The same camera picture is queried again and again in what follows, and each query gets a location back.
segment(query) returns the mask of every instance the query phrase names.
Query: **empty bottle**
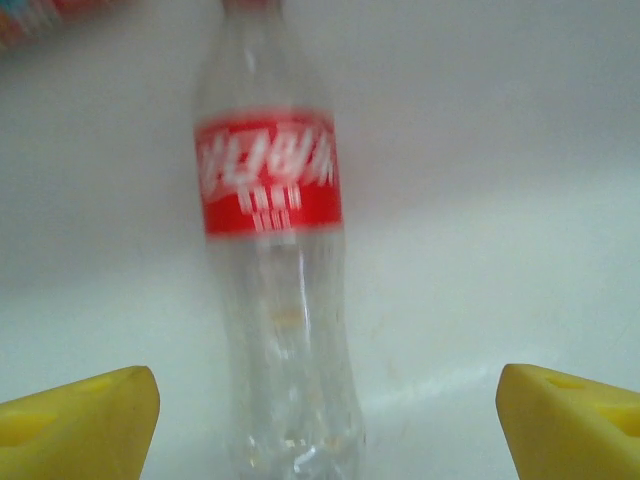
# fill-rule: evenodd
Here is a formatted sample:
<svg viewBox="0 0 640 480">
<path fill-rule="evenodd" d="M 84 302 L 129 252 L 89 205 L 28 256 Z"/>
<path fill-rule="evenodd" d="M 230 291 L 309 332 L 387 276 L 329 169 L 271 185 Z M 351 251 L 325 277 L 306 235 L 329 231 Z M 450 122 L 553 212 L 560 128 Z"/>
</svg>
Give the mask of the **empty bottle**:
<svg viewBox="0 0 640 480">
<path fill-rule="evenodd" d="M 354 480 L 364 427 L 329 97 L 279 0 L 223 5 L 194 136 L 230 352 L 230 454 L 244 479 Z"/>
</svg>

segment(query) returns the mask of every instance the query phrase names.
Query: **blurry object in background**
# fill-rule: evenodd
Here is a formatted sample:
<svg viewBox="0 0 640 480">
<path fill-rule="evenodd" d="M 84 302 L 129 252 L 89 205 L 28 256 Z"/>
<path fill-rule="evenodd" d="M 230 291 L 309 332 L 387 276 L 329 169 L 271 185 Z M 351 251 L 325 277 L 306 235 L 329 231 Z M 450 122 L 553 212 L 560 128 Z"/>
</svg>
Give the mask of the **blurry object in background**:
<svg viewBox="0 0 640 480">
<path fill-rule="evenodd" d="M 0 53 L 117 0 L 0 0 Z"/>
<path fill-rule="evenodd" d="M 507 365 L 496 404 L 521 480 L 640 478 L 640 394 Z"/>
<path fill-rule="evenodd" d="M 0 404 L 0 478 L 138 480 L 159 411 L 146 367 Z"/>
</svg>

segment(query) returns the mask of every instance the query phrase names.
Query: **bottle label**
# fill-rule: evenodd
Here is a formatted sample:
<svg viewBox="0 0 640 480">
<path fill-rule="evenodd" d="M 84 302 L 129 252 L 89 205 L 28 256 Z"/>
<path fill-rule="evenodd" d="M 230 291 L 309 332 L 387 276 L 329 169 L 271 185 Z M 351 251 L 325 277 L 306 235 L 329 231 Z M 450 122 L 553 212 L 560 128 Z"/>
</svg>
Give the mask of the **bottle label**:
<svg viewBox="0 0 640 480">
<path fill-rule="evenodd" d="M 316 111 L 234 114 L 195 131 L 208 235 L 342 225 L 335 130 Z"/>
</svg>

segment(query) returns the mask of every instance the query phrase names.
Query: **bottle body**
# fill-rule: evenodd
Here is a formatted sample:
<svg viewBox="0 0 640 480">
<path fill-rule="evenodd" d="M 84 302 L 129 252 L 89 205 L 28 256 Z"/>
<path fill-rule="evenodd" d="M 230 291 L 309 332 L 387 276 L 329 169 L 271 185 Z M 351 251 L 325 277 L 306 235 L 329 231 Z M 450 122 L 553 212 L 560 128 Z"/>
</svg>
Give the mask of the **bottle body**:
<svg viewBox="0 0 640 480">
<path fill-rule="evenodd" d="M 241 478 L 358 478 L 363 427 L 343 321 L 341 230 L 210 240 L 225 298 Z"/>
<path fill-rule="evenodd" d="M 279 2 L 225 8 L 195 130 L 229 344 L 230 454 L 241 478 L 355 480 L 364 427 L 330 101 Z"/>
</svg>

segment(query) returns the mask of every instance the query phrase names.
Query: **white surface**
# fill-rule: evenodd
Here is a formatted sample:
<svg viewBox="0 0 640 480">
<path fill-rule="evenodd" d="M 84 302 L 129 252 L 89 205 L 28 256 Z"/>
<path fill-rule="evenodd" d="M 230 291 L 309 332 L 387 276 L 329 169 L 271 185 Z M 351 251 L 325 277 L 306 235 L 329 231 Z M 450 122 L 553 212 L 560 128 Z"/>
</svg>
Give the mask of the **white surface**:
<svg viewBox="0 0 640 480">
<path fill-rule="evenodd" d="M 230 478 L 190 96 L 219 10 L 134 0 L 0 62 L 0 401 L 131 364 L 143 478 Z M 531 362 L 640 390 L 640 3 L 291 1 L 338 105 L 367 480 L 514 480 Z"/>
</svg>

